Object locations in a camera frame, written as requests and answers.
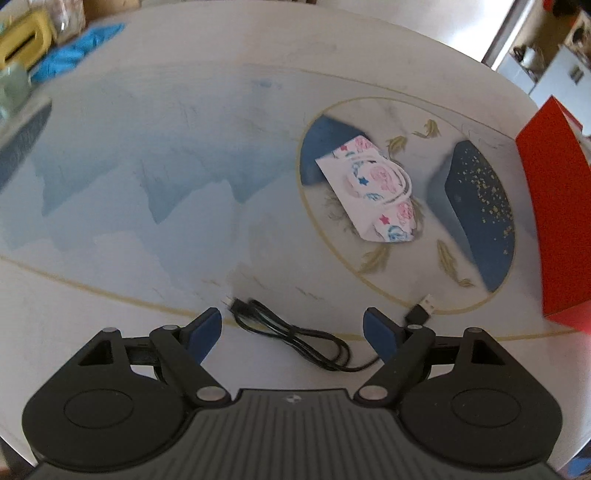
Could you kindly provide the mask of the cartoon patterned face mask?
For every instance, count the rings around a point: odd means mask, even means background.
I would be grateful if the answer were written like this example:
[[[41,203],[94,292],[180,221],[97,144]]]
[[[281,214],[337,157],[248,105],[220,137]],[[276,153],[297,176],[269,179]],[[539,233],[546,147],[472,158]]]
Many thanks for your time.
[[[415,239],[412,181],[363,135],[315,160],[356,233],[374,243]]]

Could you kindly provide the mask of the red and white cardboard box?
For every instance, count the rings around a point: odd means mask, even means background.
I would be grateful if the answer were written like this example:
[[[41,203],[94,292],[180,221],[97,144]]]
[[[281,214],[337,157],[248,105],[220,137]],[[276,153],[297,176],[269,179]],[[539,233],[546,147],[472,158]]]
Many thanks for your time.
[[[516,137],[536,221],[542,311],[590,332],[590,164],[582,126],[554,97]]]

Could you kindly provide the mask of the blue glove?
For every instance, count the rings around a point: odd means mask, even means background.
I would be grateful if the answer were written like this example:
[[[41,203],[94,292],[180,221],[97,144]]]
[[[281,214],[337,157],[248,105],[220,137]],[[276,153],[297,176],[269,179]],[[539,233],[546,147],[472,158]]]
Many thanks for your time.
[[[40,84],[71,72],[88,55],[113,39],[124,28],[124,23],[92,27],[75,40],[50,50],[33,68],[31,82]]]

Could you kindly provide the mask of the white kitchen cabinet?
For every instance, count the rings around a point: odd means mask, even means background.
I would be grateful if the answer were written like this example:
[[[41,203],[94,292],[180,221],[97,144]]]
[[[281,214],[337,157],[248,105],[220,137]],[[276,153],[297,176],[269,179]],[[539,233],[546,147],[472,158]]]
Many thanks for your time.
[[[590,3],[535,1],[495,71],[542,106],[556,98],[590,134]]]

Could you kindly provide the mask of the yellow container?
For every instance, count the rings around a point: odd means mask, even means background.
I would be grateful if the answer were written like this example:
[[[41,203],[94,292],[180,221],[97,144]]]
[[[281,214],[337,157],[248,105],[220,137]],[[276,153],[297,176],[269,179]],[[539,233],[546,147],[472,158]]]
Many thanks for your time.
[[[30,10],[1,33],[1,67],[18,63],[29,71],[47,54],[55,34],[52,20],[45,9]]]

